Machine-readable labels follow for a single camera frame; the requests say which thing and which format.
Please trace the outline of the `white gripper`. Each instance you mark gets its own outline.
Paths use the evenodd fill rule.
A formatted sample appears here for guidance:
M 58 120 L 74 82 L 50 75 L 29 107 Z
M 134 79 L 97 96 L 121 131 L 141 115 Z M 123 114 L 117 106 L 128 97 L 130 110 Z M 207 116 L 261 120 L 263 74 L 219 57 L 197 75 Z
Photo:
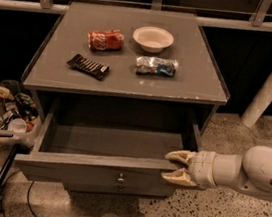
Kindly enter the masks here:
M 190 150 L 172 151 L 165 155 L 165 159 L 169 161 L 182 162 L 188 165 L 188 170 L 181 168 L 173 172 L 163 172 L 162 178 L 169 183 L 176 185 L 195 187 L 202 189 L 215 188 L 215 180 L 213 178 L 213 161 L 216 153 L 212 151 L 191 152 Z

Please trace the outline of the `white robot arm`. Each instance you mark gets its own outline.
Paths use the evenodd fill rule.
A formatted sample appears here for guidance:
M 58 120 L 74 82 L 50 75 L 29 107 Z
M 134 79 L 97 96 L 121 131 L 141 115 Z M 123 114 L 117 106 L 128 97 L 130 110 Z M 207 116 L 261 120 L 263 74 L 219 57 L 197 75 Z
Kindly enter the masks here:
M 261 89 L 256 93 L 242 122 L 251 127 L 272 102 L 272 71 Z M 226 155 L 212 151 L 173 151 L 165 157 L 180 163 L 173 172 L 161 176 L 174 185 L 213 189 L 221 186 L 240 194 L 272 201 L 272 148 L 254 146 L 244 154 Z

